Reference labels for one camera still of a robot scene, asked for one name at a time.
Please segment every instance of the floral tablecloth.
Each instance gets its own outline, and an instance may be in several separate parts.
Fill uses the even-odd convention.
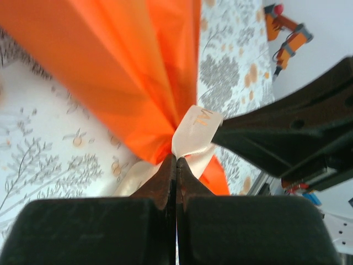
[[[112,195],[137,158],[4,31],[0,34],[0,249],[31,200]],[[199,104],[226,118],[273,101],[261,0],[204,0]],[[219,148],[232,194],[259,170]]]

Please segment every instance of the cable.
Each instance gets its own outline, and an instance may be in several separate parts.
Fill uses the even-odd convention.
[[[275,54],[272,56],[272,62],[277,62],[275,60],[275,56],[280,52],[280,50],[276,51]]]
[[[294,34],[294,32],[292,32],[291,34],[289,34],[286,38],[286,41]]]

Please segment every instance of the screw hole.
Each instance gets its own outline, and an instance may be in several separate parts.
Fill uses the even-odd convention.
[[[346,98],[346,100],[344,101],[344,106],[346,106],[347,108],[353,107],[353,95]]]
[[[291,123],[291,128],[292,129],[301,129],[304,127],[304,124],[305,124],[304,120],[301,120],[301,119],[295,120]]]

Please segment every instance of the blue object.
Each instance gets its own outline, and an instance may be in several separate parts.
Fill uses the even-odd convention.
[[[306,193],[303,194],[304,198],[307,198],[309,200],[311,200],[311,202],[316,205],[316,206],[321,206],[321,202],[319,200],[319,198],[314,194],[314,193]]]

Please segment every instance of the red object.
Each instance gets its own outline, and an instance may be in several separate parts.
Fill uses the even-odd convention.
[[[296,194],[297,190],[299,190],[299,189],[307,189],[307,188],[309,188],[308,184],[300,183],[300,184],[295,185],[294,187],[288,189],[288,192],[292,193],[292,194]]]
[[[283,4],[278,4],[274,8],[274,12],[276,13],[276,15],[280,15],[283,13],[284,9],[285,9],[285,7]]]

